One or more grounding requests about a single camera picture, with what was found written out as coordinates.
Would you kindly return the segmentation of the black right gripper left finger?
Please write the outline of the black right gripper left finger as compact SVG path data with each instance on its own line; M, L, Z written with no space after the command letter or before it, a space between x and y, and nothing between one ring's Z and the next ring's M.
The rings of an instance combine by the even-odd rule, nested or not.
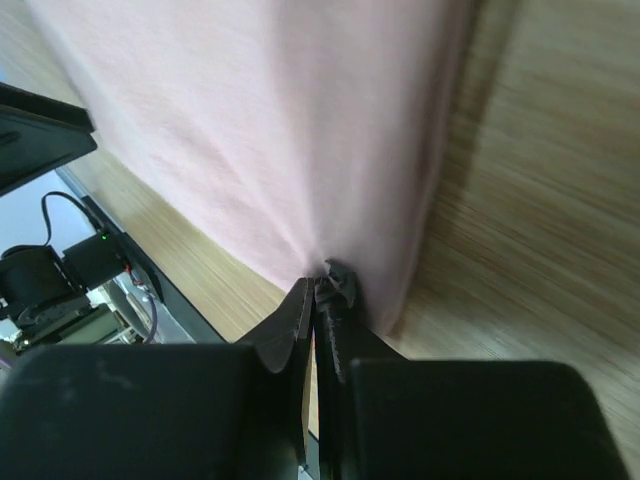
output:
M234 343L54 345L1 392L5 479L294 479L306 460L314 287Z

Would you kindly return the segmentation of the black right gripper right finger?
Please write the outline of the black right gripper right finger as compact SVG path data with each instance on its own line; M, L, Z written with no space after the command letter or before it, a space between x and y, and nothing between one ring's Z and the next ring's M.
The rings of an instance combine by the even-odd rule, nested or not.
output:
M325 479L625 479L589 384L553 361L410 360L364 322L356 273L315 281Z

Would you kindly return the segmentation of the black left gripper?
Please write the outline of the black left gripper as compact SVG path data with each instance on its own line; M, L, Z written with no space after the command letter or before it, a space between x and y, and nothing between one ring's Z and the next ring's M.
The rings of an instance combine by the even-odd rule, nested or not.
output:
M97 149L88 112L1 85L1 194Z

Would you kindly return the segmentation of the dusty pink t shirt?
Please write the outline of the dusty pink t shirt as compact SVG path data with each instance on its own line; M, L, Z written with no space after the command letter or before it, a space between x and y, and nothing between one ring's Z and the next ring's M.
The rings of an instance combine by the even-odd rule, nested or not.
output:
M354 269L399 320L469 1L32 1L106 148L282 289Z

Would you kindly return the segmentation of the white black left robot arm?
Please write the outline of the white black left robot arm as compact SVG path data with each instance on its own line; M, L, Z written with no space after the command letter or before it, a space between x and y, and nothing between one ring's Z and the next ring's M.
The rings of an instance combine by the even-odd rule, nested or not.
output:
M2 194L94 152L93 132L83 108L2 84ZM1 315L20 330L18 352L58 342L61 328L92 313L88 292L128 264L118 234L78 200L72 203L93 227L92 236L62 253L45 241L1 255Z

